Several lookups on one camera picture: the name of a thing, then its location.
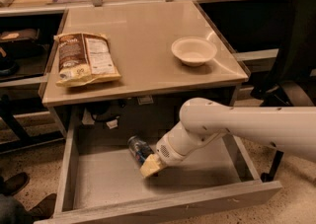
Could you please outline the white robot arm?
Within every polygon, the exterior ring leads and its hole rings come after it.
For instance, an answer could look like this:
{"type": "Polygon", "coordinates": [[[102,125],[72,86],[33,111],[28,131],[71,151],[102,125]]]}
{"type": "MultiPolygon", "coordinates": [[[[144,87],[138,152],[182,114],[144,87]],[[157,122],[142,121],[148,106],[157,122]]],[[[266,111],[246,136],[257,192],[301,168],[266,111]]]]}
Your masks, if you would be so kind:
{"type": "Polygon", "coordinates": [[[315,107],[228,107],[193,98],[183,103],[179,118],[141,166],[143,177],[178,165],[198,148],[226,134],[316,161],[315,107]]]}

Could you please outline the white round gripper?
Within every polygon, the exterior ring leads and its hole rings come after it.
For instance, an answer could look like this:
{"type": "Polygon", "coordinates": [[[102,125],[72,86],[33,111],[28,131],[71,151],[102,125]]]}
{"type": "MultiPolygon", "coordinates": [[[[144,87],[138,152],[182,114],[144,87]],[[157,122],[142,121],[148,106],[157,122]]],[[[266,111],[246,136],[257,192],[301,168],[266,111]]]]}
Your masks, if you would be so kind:
{"type": "Polygon", "coordinates": [[[177,153],[169,143],[167,135],[164,135],[156,144],[156,153],[150,154],[140,168],[144,178],[149,178],[162,171],[166,165],[176,166],[185,160],[185,156],[177,153]]]}

